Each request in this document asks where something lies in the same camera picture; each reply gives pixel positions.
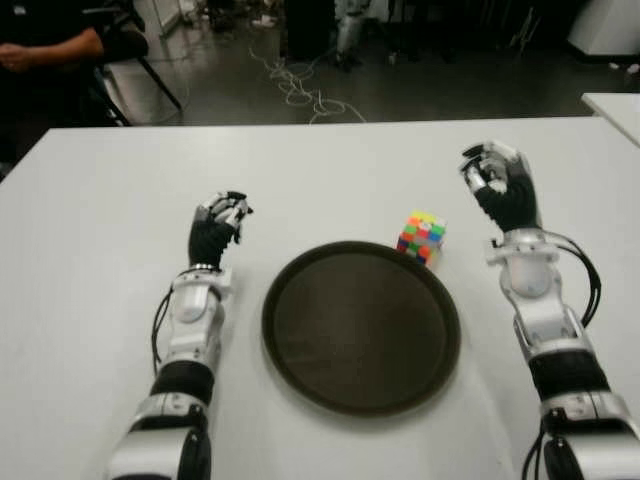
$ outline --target black cable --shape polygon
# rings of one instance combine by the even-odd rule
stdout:
[[[584,252],[584,250],[582,250],[582,248],[580,248],[580,246],[576,242],[574,242],[572,239],[570,239],[565,235],[561,235],[555,232],[549,232],[546,230],[543,230],[543,232],[546,235],[559,238],[569,243],[572,247],[574,247],[573,249],[571,249],[564,245],[555,244],[556,246],[558,246],[558,248],[564,251],[567,251],[575,255],[576,257],[578,257],[587,270],[587,275],[589,276],[590,294],[589,294],[589,302],[587,303],[587,309],[585,310],[585,313],[582,317],[582,325],[584,327],[587,327],[589,323],[591,323],[591,320],[593,319],[593,316],[595,315],[596,310],[600,305],[600,298],[602,296],[602,283],[600,281],[600,275],[598,274],[598,270],[593,265],[593,262],[591,262],[591,259]]]
[[[564,250],[565,252],[569,252],[572,255],[575,255],[580,261],[583,261],[582,256],[580,255],[579,252],[565,247],[564,245],[559,245],[559,244],[555,244],[560,250]],[[589,301],[587,302],[587,308],[584,311],[584,315],[582,316],[582,325],[583,326],[587,326],[589,325],[589,322],[591,321],[591,318],[593,317],[593,314],[595,313],[594,310],[594,301],[596,298],[596,292],[597,292],[597,288],[594,285],[593,282],[593,278],[591,275],[589,275]]]
[[[538,434],[538,445],[536,446],[536,465],[534,469],[534,479],[539,480],[540,478],[540,457],[542,454],[542,440],[544,439],[544,427],[542,422],[540,422],[540,433]]]
[[[531,460],[533,460],[533,456],[536,455],[536,469],[539,470],[539,456],[540,449],[542,448],[542,439],[544,438],[544,425],[540,422],[540,431],[538,432],[538,436],[533,441],[531,448],[527,452],[527,457],[524,460],[524,464],[522,465],[522,480],[527,480],[529,477],[529,465],[531,465]]]
[[[155,375],[158,374],[158,364],[162,361],[160,354],[158,353],[158,333],[160,332],[160,327],[162,327],[162,323],[164,322],[164,317],[167,314],[169,299],[171,298],[172,293],[173,289],[170,288],[162,298],[162,301],[156,310],[156,314],[153,317],[153,327],[151,328],[151,352],[153,355],[153,373]]]

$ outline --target round tray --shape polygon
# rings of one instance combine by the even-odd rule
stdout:
[[[324,245],[287,265],[265,300],[262,335],[295,389],[360,416],[428,399],[460,350],[442,283],[415,259],[366,242]]]

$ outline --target rubik's cube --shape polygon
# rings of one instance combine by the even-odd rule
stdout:
[[[446,227],[447,222],[443,219],[415,211],[400,234],[396,249],[426,265],[437,256]]]

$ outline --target white tabletop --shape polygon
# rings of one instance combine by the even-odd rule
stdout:
[[[640,147],[640,94],[585,93],[582,101]]]
[[[0,185],[0,477],[100,478],[151,385],[152,316],[186,264],[194,207],[234,188],[256,213],[225,256],[236,293],[212,406],[213,478],[515,478],[538,399],[483,259],[497,228],[457,173],[460,152],[490,138],[526,152],[546,226],[598,266],[592,340],[640,415],[640,162],[600,118],[52,131]],[[393,245],[415,208],[449,220],[436,273],[462,322],[455,375],[398,417],[310,404],[263,353],[270,282],[322,243]],[[586,274],[571,259],[561,267],[581,312]]]

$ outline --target concrete floor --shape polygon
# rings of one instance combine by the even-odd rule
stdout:
[[[233,35],[214,35],[207,22],[201,22],[180,25],[163,40],[149,1],[138,1],[148,20],[148,58],[185,108],[177,112],[136,63],[114,64],[112,97],[133,123],[261,125],[311,120],[313,106],[287,105],[278,81],[250,56],[251,48],[273,65],[276,31],[255,31],[245,19]],[[425,51],[420,62],[400,58],[395,66],[388,64],[387,55],[380,40],[365,39],[361,67],[344,73],[320,61],[304,87],[322,90],[323,98],[348,102],[369,122],[589,115],[580,101],[584,92],[640,92],[640,75],[606,64],[583,64],[559,50],[531,49],[518,58],[512,51],[463,48],[451,64]],[[342,115],[318,118],[318,123],[328,121],[359,119],[347,109]]]

